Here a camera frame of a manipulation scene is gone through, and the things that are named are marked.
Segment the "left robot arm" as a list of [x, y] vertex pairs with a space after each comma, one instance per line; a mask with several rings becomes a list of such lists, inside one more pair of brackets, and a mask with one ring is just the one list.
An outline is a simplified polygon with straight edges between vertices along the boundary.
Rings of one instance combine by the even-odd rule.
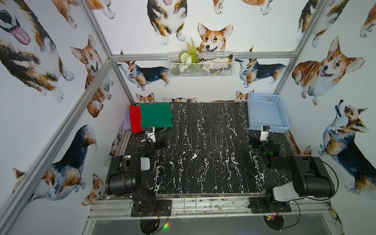
[[105, 180], [108, 195], [127, 195], [132, 201], [132, 217], [156, 216], [168, 211], [168, 206], [158, 201], [156, 194], [143, 185], [141, 160], [157, 149], [167, 146], [166, 137], [148, 137], [138, 140], [136, 151], [130, 155], [112, 158]]

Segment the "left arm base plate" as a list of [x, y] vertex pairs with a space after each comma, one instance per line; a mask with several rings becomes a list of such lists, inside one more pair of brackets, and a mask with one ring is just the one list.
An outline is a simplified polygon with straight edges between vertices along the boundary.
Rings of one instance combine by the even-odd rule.
[[133, 202], [131, 217], [170, 216], [171, 200], [157, 200], [151, 203]]

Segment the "green t-shirt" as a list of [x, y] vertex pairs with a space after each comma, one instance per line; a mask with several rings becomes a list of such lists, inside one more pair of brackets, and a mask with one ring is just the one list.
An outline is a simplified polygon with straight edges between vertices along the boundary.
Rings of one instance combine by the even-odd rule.
[[140, 111], [142, 129], [172, 127], [172, 113], [169, 103], [140, 104]]

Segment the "light blue plastic basket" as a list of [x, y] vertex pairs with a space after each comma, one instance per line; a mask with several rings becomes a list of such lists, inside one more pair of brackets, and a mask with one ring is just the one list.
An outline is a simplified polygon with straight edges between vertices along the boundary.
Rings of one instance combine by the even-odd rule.
[[284, 103], [279, 95], [250, 92], [247, 107], [251, 130], [261, 131], [263, 126], [269, 126], [271, 132], [283, 134], [290, 128]]

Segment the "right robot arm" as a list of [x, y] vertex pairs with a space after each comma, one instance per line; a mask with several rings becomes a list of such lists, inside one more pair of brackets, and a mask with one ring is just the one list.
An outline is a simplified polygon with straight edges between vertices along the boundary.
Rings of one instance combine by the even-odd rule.
[[334, 197], [338, 191], [326, 166], [318, 157], [281, 156], [280, 144], [272, 140], [251, 138], [253, 147], [260, 150], [266, 167], [291, 173], [289, 183], [269, 188], [266, 192], [266, 205], [288, 204], [290, 201], [308, 198], [325, 201]]

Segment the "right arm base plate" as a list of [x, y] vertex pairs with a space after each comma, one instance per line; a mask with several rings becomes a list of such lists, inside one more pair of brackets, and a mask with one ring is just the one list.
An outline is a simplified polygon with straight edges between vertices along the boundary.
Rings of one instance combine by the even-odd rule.
[[289, 203], [265, 197], [250, 197], [248, 208], [252, 210], [252, 213], [283, 213], [292, 211]]

